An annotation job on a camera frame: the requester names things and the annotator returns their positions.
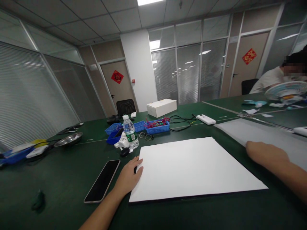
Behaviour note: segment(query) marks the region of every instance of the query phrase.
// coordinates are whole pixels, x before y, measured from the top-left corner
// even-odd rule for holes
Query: white shirt
[[[264,75],[262,75],[261,78],[259,78],[259,80],[254,85],[252,90],[249,92],[249,94],[263,92],[265,88],[274,84],[281,84],[289,81],[305,81],[306,79],[307,77],[303,76],[284,76],[284,72],[278,66],[275,69],[269,70]]]

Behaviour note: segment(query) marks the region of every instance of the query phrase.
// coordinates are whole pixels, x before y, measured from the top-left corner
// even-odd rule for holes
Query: black phone screen
[[[120,160],[108,161],[96,179],[84,202],[101,201],[109,188]]]

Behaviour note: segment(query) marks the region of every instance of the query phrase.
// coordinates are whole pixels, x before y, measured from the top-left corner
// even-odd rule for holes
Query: hand
[[[122,197],[131,192],[141,178],[143,167],[140,167],[137,173],[134,174],[134,168],[143,161],[143,159],[138,160],[138,158],[139,156],[134,157],[123,167],[116,181],[113,191]]]
[[[246,151],[248,156],[254,162],[267,169],[275,164],[290,162],[289,157],[284,150],[271,144],[248,141],[246,143]]]

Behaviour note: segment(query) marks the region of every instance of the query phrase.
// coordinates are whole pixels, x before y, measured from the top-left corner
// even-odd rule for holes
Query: eyeglasses
[[[154,137],[151,134],[145,133],[145,132],[140,132],[140,134],[138,135],[139,138],[144,138],[146,141],[151,141],[154,139]]]

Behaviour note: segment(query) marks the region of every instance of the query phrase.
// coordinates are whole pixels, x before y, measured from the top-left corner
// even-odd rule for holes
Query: white cardboard box
[[[163,99],[157,102],[147,104],[147,112],[156,118],[161,117],[177,109],[177,101]]]

